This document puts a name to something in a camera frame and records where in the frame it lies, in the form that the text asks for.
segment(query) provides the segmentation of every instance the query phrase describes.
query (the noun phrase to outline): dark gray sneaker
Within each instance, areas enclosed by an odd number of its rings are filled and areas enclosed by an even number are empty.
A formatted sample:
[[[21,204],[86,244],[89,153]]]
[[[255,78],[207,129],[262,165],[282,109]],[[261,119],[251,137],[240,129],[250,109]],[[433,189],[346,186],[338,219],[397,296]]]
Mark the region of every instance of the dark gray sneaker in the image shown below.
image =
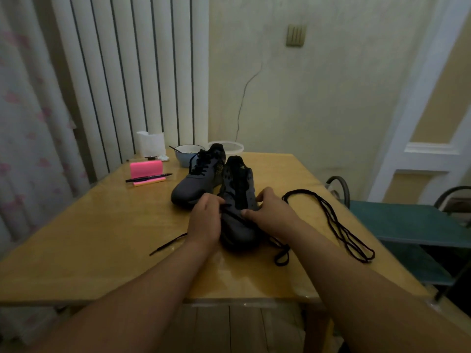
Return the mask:
[[[258,210],[253,187],[252,170],[240,156],[227,159],[222,173],[219,196],[226,204],[221,215],[221,243],[229,250],[240,251],[256,247],[263,237],[258,227],[242,218],[242,209]]]
[[[220,143],[214,143],[207,151],[201,150],[190,160],[190,171],[173,189],[172,203],[193,207],[204,193],[212,193],[222,182],[222,170],[226,153]]]

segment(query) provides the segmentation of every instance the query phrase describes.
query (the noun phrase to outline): spoon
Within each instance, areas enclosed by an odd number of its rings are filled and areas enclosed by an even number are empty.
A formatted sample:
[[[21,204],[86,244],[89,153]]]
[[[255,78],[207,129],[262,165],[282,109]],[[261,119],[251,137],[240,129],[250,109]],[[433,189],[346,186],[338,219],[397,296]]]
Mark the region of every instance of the spoon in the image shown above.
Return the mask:
[[[183,153],[182,151],[177,150],[177,149],[176,149],[175,147],[173,147],[173,146],[170,146],[170,145],[169,145],[169,148],[174,149],[176,152]]]

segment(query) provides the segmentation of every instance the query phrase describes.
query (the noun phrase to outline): light switch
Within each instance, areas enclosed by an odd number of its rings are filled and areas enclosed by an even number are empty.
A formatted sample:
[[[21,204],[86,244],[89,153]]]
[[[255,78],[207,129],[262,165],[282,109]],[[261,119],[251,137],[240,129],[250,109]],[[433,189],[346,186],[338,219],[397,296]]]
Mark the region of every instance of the light switch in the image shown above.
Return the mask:
[[[306,25],[288,25],[288,35],[286,36],[286,46],[302,47],[306,37]]]

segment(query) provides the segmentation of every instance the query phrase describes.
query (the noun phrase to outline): door frame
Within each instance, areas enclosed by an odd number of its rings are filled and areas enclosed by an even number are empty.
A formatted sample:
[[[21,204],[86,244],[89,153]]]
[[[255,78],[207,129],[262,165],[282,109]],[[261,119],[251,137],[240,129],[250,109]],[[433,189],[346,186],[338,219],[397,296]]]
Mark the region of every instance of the door frame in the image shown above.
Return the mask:
[[[459,183],[471,165],[471,106],[450,143],[410,142],[470,10],[471,0],[438,0],[376,157],[364,200],[381,202],[397,170],[437,171],[443,174],[434,176],[419,198],[420,204],[433,204],[442,192]]]

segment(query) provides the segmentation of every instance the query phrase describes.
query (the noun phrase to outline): blue bowl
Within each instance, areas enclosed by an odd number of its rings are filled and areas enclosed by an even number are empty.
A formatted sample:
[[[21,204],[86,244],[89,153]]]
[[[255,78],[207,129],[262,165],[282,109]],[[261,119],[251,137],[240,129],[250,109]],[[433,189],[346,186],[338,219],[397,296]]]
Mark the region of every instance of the blue bowl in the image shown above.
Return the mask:
[[[178,151],[175,151],[175,156],[180,163],[180,167],[189,168],[190,159],[196,155],[200,150],[204,150],[203,146],[200,145],[180,145],[175,147]],[[192,166],[196,163],[196,157],[191,161]]]

